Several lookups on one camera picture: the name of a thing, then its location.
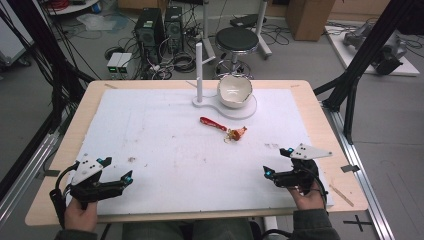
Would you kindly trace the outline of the aluminium rail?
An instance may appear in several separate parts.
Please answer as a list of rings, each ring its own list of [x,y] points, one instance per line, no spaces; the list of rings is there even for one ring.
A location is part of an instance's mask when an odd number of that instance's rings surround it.
[[[343,134],[344,120],[342,115],[339,112],[332,112],[324,106],[322,106],[322,109],[333,128],[333,132],[335,133],[341,149],[347,158],[349,166],[353,168],[353,174],[357,179],[359,186],[364,192],[368,203],[367,212],[370,216],[372,226],[376,231],[378,239],[395,240],[392,229],[377,199],[360,156],[355,146],[350,144],[348,138]]]
[[[11,178],[12,185],[0,200],[0,230],[13,213],[24,193],[35,179],[44,162],[52,154],[59,139],[58,133],[46,134],[41,140],[36,140],[29,149],[24,151],[18,160],[18,174]]]

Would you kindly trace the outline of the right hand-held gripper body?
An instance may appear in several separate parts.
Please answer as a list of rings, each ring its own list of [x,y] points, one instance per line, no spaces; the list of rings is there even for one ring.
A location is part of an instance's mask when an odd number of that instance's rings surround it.
[[[315,159],[330,157],[332,152],[303,143],[293,150],[294,152],[288,157],[292,162],[292,169],[287,172],[277,172],[275,185],[285,188],[300,187],[302,192],[307,194],[312,184],[316,182],[324,193],[325,187],[319,178],[319,168]]]

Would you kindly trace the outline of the person's left hand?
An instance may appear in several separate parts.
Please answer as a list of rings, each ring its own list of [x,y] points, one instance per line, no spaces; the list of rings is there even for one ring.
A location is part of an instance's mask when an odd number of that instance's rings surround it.
[[[64,219],[67,230],[94,232],[98,220],[97,203],[89,203],[83,209],[78,200],[72,199],[65,210]]]

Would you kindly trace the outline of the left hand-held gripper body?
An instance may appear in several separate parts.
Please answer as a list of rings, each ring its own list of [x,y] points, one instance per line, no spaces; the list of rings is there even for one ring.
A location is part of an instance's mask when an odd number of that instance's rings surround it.
[[[99,181],[104,168],[97,159],[84,156],[70,183],[70,194],[81,203],[83,209],[89,203],[112,197],[113,185]]]

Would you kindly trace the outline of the white foam board mat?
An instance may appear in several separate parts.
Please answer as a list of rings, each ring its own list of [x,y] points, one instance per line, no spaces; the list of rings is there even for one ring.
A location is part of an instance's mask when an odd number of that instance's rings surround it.
[[[291,91],[257,89],[255,114],[227,119],[197,108],[192,89],[109,89],[103,93],[78,156],[111,157],[104,182],[133,171],[122,195],[102,200],[103,216],[200,213],[291,208],[290,193],[264,177],[263,167],[289,171],[281,148],[309,143]],[[202,124],[207,117],[230,129],[245,126],[239,141]]]

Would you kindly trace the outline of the white chipped bowl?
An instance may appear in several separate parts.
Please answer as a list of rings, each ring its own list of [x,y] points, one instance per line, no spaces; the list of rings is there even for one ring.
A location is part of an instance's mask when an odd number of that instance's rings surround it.
[[[250,101],[252,93],[252,83],[245,77],[225,76],[217,85],[219,101],[229,108],[244,107]]]

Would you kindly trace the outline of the person's legs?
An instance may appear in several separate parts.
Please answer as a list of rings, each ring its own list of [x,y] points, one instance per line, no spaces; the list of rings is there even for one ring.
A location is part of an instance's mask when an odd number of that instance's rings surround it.
[[[122,240],[254,240],[245,218],[198,220],[193,223],[141,222],[123,225]]]

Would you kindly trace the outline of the large black computer tower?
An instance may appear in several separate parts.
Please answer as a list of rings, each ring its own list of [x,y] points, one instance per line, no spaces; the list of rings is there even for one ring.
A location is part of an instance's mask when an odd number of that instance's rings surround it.
[[[153,64],[162,61],[161,43],[165,40],[162,12],[159,8],[144,8],[134,28],[141,54]]]

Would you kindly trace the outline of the clear plastic bag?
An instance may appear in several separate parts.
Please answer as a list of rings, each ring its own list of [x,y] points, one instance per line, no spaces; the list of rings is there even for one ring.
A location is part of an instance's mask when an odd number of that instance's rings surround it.
[[[77,17],[77,20],[82,23],[87,31],[111,31],[115,25],[115,21],[106,20],[101,15],[83,14]]]

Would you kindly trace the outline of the person's right hand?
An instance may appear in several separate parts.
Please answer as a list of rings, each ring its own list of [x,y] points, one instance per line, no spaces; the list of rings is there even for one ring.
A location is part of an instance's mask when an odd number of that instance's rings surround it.
[[[297,208],[299,210],[323,209],[325,207],[320,188],[316,182],[311,186],[307,194],[303,194],[299,188],[288,188]]]

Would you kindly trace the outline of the brown cardboard box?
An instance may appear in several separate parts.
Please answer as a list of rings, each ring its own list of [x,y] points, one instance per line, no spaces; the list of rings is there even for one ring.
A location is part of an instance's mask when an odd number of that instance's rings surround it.
[[[290,0],[285,20],[297,41],[318,41],[335,0]]]

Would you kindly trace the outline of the red strap keychain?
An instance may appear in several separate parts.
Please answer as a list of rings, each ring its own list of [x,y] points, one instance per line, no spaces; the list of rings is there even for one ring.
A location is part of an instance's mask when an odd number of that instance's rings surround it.
[[[230,129],[204,116],[200,117],[199,121],[204,125],[223,131],[226,134],[226,136],[224,137],[225,142],[239,141],[247,131],[247,128],[245,126],[238,129]]]

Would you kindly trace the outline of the white round table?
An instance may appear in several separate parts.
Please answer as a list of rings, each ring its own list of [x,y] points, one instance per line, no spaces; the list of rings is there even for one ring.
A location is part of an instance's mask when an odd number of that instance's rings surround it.
[[[52,0],[52,2],[53,4],[46,5],[47,11],[52,15],[75,13],[100,4],[100,0]]]

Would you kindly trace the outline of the black metal frame stand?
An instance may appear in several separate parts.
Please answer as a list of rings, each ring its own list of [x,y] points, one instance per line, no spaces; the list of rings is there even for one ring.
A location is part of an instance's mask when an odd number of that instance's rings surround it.
[[[331,112],[338,112],[341,104],[347,101],[342,134],[350,145],[353,144],[352,125],[359,80],[417,1],[390,0],[347,69],[339,77],[313,90],[315,95],[332,90],[330,96],[323,101],[324,107]]]
[[[95,78],[79,70],[76,65],[68,61],[33,0],[6,0],[6,2],[34,40],[35,46],[29,46],[29,42],[3,10],[0,10],[0,18],[29,51],[42,75],[52,86],[51,103],[53,110],[0,181],[0,201],[11,191],[12,185],[22,173],[29,162],[29,158],[35,153],[44,137],[60,125],[61,113],[64,108],[82,100],[85,89],[81,82],[91,83],[95,81]]]

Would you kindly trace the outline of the black round stool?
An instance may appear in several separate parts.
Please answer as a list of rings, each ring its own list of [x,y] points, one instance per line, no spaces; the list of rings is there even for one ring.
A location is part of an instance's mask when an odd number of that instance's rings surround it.
[[[259,39],[254,32],[242,27],[225,28],[216,34],[215,45],[223,52],[215,66],[216,78],[221,79],[227,75],[253,78],[250,66],[239,57],[256,51]]]

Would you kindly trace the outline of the white post stand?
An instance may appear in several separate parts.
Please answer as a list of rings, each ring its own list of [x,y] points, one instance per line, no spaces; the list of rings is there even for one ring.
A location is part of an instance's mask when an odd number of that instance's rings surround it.
[[[203,57],[203,44],[197,43],[196,49],[196,96],[193,98],[192,103],[195,107],[209,107],[216,110],[222,116],[232,120],[243,120],[252,117],[257,110],[257,100],[252,93],[250,101],[242,108],[229,108],[224,106],[218,98],[217,87],[216,93],[212,96],[203,94],[203,64],[205,60]]]

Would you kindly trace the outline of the white power supply box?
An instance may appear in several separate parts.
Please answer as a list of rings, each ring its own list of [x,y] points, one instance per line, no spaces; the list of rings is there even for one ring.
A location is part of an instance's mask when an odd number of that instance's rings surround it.
[[[107,63],[107,69],[112,79],[118,79],[121,77],[121,73],[120,73],[121,57],[122,57],[121,53],[113,53]]]
[[[132,71],[132,54],[122,53],[117,64],[118,76],[120,79],[128,79]]]

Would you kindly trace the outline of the small black computer tower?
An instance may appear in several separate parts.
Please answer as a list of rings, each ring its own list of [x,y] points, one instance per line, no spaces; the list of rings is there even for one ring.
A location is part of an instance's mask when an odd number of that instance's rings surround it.
[[[183,49],[182,8],[180,6],[170,6],[167,8],[164,26],[168,39],[168,52],[179,52]]]

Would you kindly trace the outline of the white platform board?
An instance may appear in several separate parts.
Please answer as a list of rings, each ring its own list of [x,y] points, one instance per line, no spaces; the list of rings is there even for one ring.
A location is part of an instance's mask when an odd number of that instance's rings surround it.
[[[327,37],[330,40],[334,50],[336,51],[342,65],[344,68],[347,68],[348,65],[353,60],[353,57],[357,53],[353,46],[345,46],[343,44],[343,39],[345,36],[345,31],[342,27],[336,26],[326,26],[325,27]],[[415,66],[408,61],[408,59],[403,56],[400,58],[401,65],[398,66],[393,72],[390,73],[391,76],[418,76],[420,72],[415,68]]]

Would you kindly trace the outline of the white table leg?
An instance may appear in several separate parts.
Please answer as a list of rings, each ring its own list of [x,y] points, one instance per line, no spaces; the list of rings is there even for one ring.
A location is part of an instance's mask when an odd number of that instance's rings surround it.
[[[263,218],[265,230],[272,230],[278,228],[277,218],[275,216],[266,216]]]

